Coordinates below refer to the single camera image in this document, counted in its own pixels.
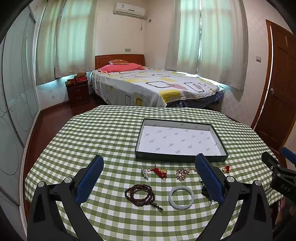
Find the person right hand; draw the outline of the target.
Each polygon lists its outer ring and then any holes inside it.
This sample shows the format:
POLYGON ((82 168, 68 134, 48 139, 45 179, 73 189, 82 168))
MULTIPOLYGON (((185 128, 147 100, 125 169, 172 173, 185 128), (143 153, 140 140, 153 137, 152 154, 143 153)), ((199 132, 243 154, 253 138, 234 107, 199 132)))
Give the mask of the person right hand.
POLYGON ((273 228, 273 239, 290 239, 295 236, 293 232, 295 232, 295 203, 283 197, 273 228))

